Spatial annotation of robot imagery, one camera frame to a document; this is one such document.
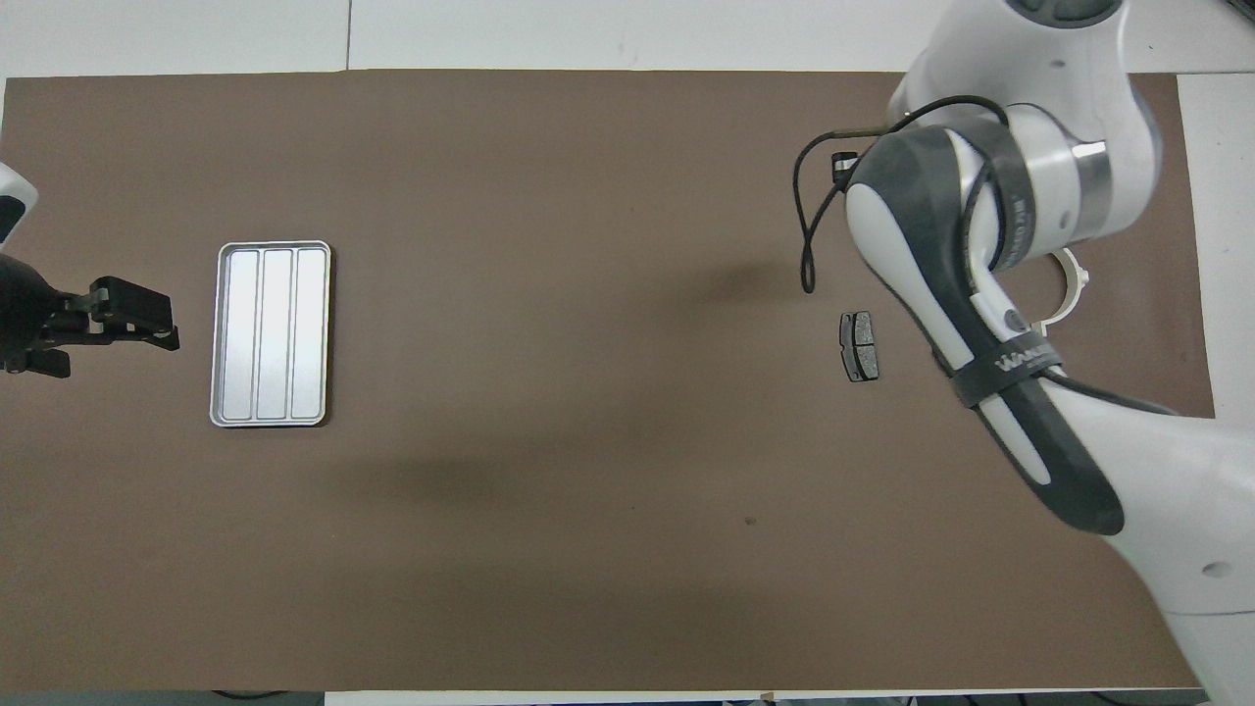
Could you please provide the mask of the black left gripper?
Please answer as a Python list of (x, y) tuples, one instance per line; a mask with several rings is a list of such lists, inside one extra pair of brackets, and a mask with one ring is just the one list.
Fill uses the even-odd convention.
[(5, 374), (70, 377), (69, 345), (142, 341), (179, 349), (172, 301), (120, 277), (100, 277), (88, 293), (64, 293), (35, 268), (1, 258), (1, 357)]

